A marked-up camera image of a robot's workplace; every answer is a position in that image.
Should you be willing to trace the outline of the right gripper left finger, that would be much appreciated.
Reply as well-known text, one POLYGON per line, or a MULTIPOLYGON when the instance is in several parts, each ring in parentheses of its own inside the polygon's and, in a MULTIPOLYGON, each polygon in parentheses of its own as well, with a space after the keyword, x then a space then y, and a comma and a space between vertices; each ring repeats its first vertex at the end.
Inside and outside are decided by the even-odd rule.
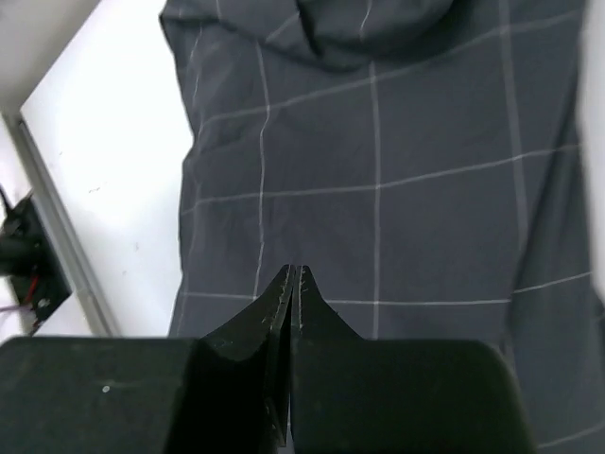
POLYGON ((295 270, 200 339, 15 338, 5 453, 274 453, 286 440, 295 270))

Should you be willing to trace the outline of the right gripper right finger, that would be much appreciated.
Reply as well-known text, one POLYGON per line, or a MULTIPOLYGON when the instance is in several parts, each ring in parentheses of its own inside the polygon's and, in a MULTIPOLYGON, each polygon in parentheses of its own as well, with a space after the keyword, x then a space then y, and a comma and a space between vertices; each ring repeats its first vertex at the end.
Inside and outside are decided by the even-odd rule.
POLYGON ((366 340, 299 267, 291 297, 298 453, 533 453, 518 389, 475 340, 366 340))

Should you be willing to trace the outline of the dark grey plaid pillowcase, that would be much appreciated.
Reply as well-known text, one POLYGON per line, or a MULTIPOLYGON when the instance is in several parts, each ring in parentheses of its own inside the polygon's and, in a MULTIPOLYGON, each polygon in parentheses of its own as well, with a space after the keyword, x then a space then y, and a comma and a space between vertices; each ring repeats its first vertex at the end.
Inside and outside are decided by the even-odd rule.
POLYGON ((582 1, 169 1, 193 135, 169 332, 285 264, 361 335, 477 339, 542 453, 604 449, 576 123, 582 1))

